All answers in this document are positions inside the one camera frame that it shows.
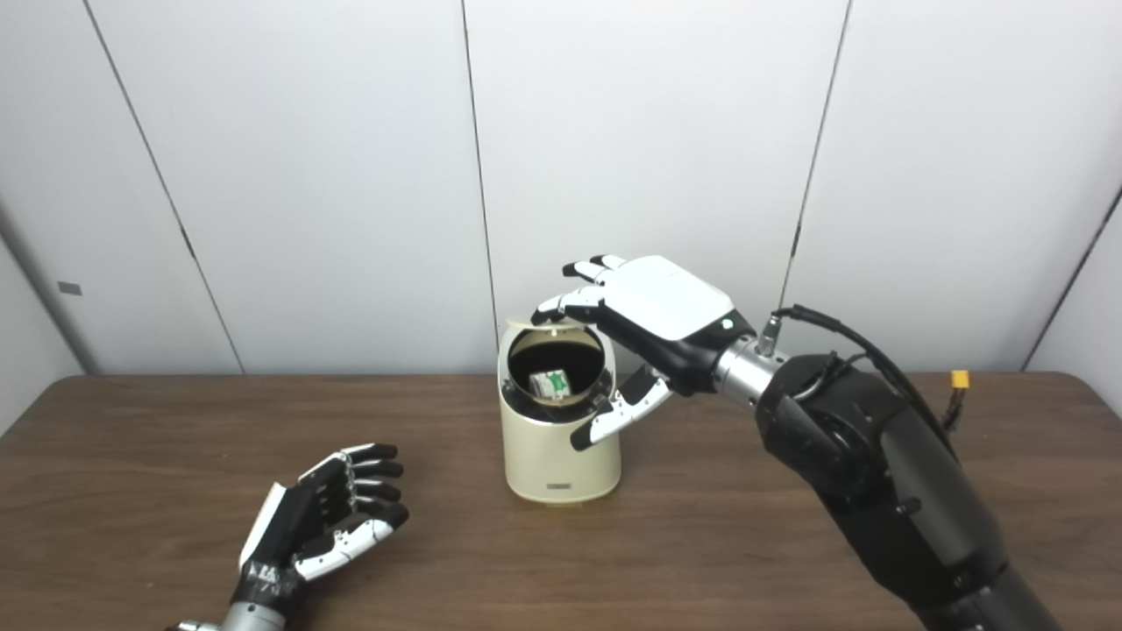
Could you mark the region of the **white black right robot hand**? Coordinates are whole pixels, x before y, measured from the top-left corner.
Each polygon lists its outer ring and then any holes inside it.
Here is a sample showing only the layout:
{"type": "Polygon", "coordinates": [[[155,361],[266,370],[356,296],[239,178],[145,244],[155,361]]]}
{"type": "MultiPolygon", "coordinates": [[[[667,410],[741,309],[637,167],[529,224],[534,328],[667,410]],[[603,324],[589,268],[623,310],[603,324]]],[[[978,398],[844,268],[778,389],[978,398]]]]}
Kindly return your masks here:
{"type": "Polygon", "coordinates": [[[565,265],[586,286],[537,307],[530,323],[573,320],[643,362],[570,436],[590,449],[633,424],[674,394],[717,393],[719,359],[754,330],[725,292],[662,256],[594,256],[565,265]]]}

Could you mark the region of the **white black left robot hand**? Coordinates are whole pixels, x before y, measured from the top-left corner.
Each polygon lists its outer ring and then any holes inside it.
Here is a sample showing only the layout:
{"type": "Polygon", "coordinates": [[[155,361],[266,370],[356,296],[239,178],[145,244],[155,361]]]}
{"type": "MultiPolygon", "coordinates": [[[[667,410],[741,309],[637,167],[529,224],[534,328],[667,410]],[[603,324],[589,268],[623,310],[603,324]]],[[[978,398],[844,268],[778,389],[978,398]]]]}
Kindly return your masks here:
{"type": "Polygon", "coordinates": [[[238,557],[231,603],[288,618],[309,584],[341,570],[408,522],[398,449],[360,443],[337,449],[292,485],[275,483],[238,557]]]}

